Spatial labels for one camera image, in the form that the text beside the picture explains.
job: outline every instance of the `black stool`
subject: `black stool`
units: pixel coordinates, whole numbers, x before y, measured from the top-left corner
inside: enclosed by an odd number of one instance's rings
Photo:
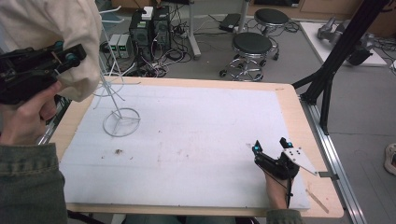
[[[275,29],[284,27],[289,22],[289,17],[279,10],[262,8],[254,13],[254,20],[264,27],[262,34],[268,37],[268,34]],[[277,60],[279,57],[279,44],[272,37],[269,38],[276,43],[271,51],[276,50],[274,60]]]
[[[237,55],[233,57],[226,69],[220,71],[220,76],[230,74],[233,80],[260,81],[262,80],[262,68],[266,63],[266,55],[272,47],[268,37],[256,33],[241,33],[233,38],[233,50]],[[260,63],[253,59],[263,58]]]

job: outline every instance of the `metal rail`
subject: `metal rail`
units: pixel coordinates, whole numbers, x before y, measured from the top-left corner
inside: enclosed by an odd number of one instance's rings
[[[349,184],[347,174],[338,157],[337,151],[335,150],[334,144],[332,143],[332,139],[329,135],[323,132],[322,128],[320,127],[320,112],[318,111],[318,108],[315,105],[309,105],[306,102],[302,102],[302,104],[306,105],[315,128],[318,131],[318,138],[320,139],[322,150],[326,156],[327,163],[331,168],[331,172],[333,175],[337,175],[338,177],[333,181],[333,183],[341,194],[340,196],[342,196],[341,199],[343,206],[348,211],[351,222],[356,224],[367,223],[355,193]]]

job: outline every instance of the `hand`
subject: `hand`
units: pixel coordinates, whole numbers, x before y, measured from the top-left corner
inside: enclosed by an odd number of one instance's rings
[[[46,131],[46,120],[56,114],[54,96],[61,89],[58,81],[19,105],[0,105],[2,145],[34,145]]]
[[[286,194],[288,180],[280,180],[265,173],[265,181],[267,187],[267,194],[270,200],[270,206],[274,209],[287,209]]]

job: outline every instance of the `table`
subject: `table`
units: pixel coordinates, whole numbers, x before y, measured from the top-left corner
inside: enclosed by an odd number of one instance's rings
[[[322,27],[325,23],[300,22],[300,24],[303,28],[303,32],[306,38],[308,38],[309,43],[311,44],[315,53],[318,55],[321,62],[324,63],[332,52],[332,48],[334,47],[334,45],[332,45],[329,40],[318,39],[318,29]],[[332,31],[334,31],[336,29],[336,26],[333,25],[332,27]],[[359,66],[380,67],[387,65],[387,62],[385,62],[373,49],[371,49],[370,52],[373,55],[371,55]],[[347,61],[345,61],[343,65],[351,66],[350,63],[348,63]]]
[[[321,158],[318,145],[309,127],[294,88],[289,84],[245,83],[193,79],[156,79],[146,77],[125,77],[125,82],[149,86],[203,87],[216,89],[239,89],[273,91],[279,101],[283,118],[289,131],[290,140],[295,146],[302,147],[318,171],[327,171]],[[72,141],[92,97],[82,103],[72,103],[62,119],[51,142],[57,144],[57,155],[60,159]],[[337,193],[330,178],[313,176],[302,170],[301,175],[311,203],[311,209],[303,211],[304,217],[341,217],[344,214]],[[264,209],[252,208],[205,208],[182,206],[142,206],[119,204],[82,204],[68,203],[67,208],[76,212],[115,213],[115,214],[179,214],[179,215],[218,215],[265,217]]]

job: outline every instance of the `black stand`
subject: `black stand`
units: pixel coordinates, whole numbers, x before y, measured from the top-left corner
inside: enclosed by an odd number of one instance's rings
[[[388,1],[389,0],[364,0],[358,12],[355,14],[344,33],[341,35],[341,38],[332,49],[329,57],[319,70],[311,76],[305,77],[292,84],[294,89],[298,89],[312,82],[308,90],[301,95],[301,99],[310,105],[315,105],[318,97],[323,92],[319,124],[325,134],[329,134],[327,121],[332,93],[332,80],[334,79],[335,73],[343,64],[344,60],[353,52],[361,37]]]
[[[81,213],[72,212],[70,210],[67,210],[67,216],[71,219],[79,220],[87,224],[105,224],[104,222],[93,219],[92,217],[87,217]]]

